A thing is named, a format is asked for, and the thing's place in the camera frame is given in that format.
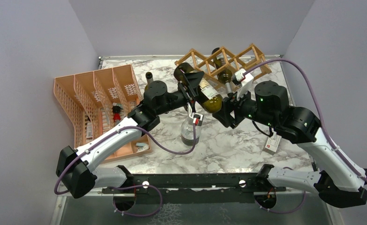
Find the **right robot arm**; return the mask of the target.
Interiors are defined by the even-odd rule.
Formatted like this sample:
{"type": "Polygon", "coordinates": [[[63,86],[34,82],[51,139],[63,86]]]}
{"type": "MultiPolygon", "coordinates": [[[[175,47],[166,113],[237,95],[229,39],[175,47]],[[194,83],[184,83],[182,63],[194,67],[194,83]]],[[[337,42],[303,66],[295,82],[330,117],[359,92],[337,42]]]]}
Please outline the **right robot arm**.
{"type": "Polygon", "coordinates": [[[366,204],[367,169],[355,165],[328,142],[320,119],[312,111],[291,106],[285,87],[273,81],[261,82],[255,87],[255,98],[250,93],[226,97],[213,117],[227,128],[237,127],[244,119],[266,125],[306,151],[321,167],[321,171],[304,172],[265,164],[255,178],[258,189],[286,187],[317,193],[337,208],[366,204]]]}

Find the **round clear bottle silver cap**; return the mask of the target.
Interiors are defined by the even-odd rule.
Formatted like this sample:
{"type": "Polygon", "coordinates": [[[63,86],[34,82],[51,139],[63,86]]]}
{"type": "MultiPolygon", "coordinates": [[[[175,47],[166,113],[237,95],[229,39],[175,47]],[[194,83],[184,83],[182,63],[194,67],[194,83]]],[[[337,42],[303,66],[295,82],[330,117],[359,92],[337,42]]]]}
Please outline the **round clear bottle silver cap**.
{"type": "Polygon", "coordinates": [[[193,119],[187,117],[181,124],[181,140],[185,145],[198,144],[201,136],[202,126],[193,126],[193,119]]]}

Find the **dark wine bottle front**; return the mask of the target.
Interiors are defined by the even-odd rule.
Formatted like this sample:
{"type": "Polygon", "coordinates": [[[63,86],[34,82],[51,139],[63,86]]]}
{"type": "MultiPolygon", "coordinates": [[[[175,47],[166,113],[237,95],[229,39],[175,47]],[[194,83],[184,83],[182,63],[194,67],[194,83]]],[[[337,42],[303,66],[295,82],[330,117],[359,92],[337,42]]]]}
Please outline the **dark wine bottle front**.
{"type": "MultiPolygon", "coordinates": [[[[216,69],[219,69],[220,67],[226,64],[224,56],[222,54],[219,54],[216,57],[214,57],[213,63],[215,64],[216,69]]],[[[225,85],[228,97],[231,97],[233,95],[233,91],[230,84],[232,78],[232,72],[228,69],[224,69],[220,73],[218,73],[217,78],[219,82],[225,85]]]]}

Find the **dark wine bottle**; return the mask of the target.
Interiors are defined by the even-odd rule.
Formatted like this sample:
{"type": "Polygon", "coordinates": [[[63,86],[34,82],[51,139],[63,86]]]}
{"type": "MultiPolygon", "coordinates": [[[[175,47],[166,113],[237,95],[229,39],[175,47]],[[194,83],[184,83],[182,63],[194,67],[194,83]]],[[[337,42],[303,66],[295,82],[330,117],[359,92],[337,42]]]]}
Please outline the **dark wine bottle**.
{"type": "MultiPolygon", "coordinates": [[[[226,64],[224,56],[222,54],[219,54],[216,57],[214,57],[213,63],[215,64],[216,69],[219,69],[220,67],[226,64]]],[[[230,84],[232,78],[232,72],[228,69],[224,69],[220,73],[218,73],[217,78],[219,82],[225,85],[228,97],[231,97],[233,95],[233,91],[230,84]]]]}
{"type": "MultiPolygon", "coordinates": [[[[200,72],[194,69],[189,63],[183,62],[177,66],[174,70],[174,77],[181,81],[180,76],[183,73],[193,73],[200,72]]],[[[222,107],[222,96],[216,89],[203,77],[199,87],[199,96],[197,97],[197,102],[206,110],[208,113],[216,113],[222,107]]]]}

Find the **green wine bottle back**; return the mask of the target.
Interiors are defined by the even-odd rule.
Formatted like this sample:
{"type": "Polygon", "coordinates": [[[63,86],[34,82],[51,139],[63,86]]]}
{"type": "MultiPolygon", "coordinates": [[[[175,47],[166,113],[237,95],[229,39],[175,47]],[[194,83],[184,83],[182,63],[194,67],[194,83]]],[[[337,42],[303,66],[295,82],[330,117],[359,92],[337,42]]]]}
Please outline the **green wine bottle back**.
{"type": "Polygon", "coordinates": [[[146,77],[147,85],[149,85],[153,82],[152,72],[146,72],[145,77],[146,77]]]}

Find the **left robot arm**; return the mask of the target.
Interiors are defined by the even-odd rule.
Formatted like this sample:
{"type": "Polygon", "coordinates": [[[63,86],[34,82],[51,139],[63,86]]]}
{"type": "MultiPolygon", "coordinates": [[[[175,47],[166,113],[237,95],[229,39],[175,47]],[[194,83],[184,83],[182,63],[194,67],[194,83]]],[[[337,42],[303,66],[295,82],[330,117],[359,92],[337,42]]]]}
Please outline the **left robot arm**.
{"type": "Polygon", "coordinates": [[[108,156],[131,141],[149,135],[159,122],[159,115],[180,107],[187,107],[189,126],[196,139],[196,127],[203,122],[203,115],[193,111],[198,99],[197,90],[204,72],[183,73],[178,80],[178,90],[168,92],[163,81],[153,81],[144,91],[144,99],[120,123],[88,144],[76,149],[70,146],[60,151],[54,193],[70,193],[74,198],[86,195],[93,188],[115,187],[120,192],[131,189],[132,180],[122,169],[99,169],[108,156]]]}

